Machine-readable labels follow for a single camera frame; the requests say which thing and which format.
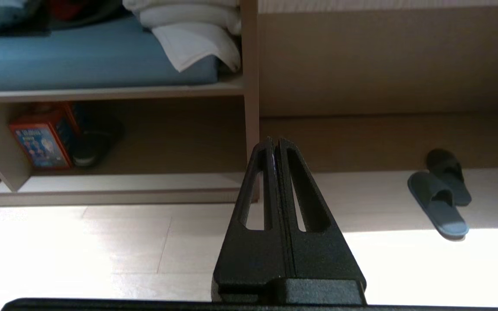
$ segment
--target blue cushion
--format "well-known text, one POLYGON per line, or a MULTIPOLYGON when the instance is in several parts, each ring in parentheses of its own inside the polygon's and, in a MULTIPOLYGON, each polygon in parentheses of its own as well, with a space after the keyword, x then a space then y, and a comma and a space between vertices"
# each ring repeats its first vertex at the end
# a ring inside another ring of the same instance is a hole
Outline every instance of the blue cushion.
POLYGON ((0 91, 216 83, 218 64, 206 57, 178 73, 134 16, 48 37, 0 37, 0 91))

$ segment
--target red box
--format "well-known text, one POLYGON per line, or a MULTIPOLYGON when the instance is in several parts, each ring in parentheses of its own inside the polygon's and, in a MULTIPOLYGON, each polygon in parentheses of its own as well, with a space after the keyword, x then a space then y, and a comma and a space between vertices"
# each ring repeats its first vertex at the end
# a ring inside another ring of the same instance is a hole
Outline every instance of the red box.
POLYGON ((83 133, 83 126, 85 122, 85 113, 81 106, 75 102, 43 102, 37 104, 34 110, 39 109, 57 109, 64 112, 69 125, 73 129, 76 136, 81 136, 83 133))
POLYGON ((35 168, 73 167, 69 153, 75 137, 61 110, 26 114, 9 128, 35 168))

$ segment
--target light wood floor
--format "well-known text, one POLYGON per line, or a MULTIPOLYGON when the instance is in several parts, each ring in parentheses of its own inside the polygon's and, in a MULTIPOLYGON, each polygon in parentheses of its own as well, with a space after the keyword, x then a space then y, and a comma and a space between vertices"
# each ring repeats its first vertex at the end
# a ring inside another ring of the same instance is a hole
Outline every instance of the light wood floor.
MULTIPOLYGON (((316 181, 371 305, 498 306, 498 168, 470 169, 471 226, 449 242, 407 190, 411 171, 316 181)), ((0 208, 0 308, 20 297, 209 301, 233 204, 0 208)), ((249 227, 262 215, 252 209, 249 227)))

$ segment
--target white towel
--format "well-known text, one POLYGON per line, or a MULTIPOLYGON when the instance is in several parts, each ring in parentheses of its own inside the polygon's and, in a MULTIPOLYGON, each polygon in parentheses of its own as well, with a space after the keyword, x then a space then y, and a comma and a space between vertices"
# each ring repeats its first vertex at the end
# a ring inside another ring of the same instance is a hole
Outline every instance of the white towel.
POLYGON ((146 28, 174 23, 209 23, 226 28, 233 35, 241 34, 241 16, 237 8, 209 4, 173 4, 141 10, 138 19, 146 28))
POLYGON ((236 44, 223 28, 207 23, 179 23, 152 29, 178 72, 215 55, 233 72, 241 68, 236 44))
POLYGON ((163 4, 214 4, 216 6, 239 6, 239 0, 122 0, 125 8, 132 12, 149 8, 151 6, 161 6, 163 4))

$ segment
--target black slipper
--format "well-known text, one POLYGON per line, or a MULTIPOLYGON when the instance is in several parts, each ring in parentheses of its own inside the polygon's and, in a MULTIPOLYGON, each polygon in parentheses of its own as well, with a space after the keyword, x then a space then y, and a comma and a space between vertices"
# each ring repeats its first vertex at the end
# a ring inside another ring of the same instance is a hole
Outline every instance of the black slipper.
POLYGON ((458 213, 451 189, 434 175, 419 171, 409 178, 409 190, 437 231, 447 240, 462 240, 469 227, 458 213))
POLYGON ((467 206, 472 202, 472 196, 464 184, 462 166, 454 154, 444 149, 434 149, 429 152, 426 165, 432 174, 450 187, 455 205, 467 206))
POLYGON ((97 165, 123 134, 124 126, 116 118, 91 120, 73 149, 74 164, 77 167, 97 165))

